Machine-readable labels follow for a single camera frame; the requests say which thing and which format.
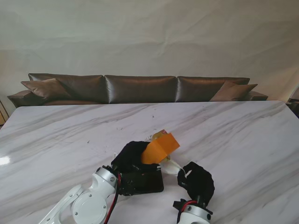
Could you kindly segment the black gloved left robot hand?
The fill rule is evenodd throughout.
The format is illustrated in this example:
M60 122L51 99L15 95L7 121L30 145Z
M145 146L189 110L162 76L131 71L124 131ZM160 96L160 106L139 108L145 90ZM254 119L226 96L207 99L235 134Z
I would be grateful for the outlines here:
M149 142L131 141L125 145L122 151L111 162L112 169L119 173L150 172L159 169L159 165L144 164L141 161L142 153Z

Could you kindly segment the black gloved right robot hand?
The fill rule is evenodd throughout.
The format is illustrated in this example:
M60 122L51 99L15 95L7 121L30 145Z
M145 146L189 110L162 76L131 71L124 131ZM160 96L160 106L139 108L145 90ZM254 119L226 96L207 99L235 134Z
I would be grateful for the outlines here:
M192 200L204 208L208 206L215 190L212 175L208 171L191 161L180 169L177 180Z

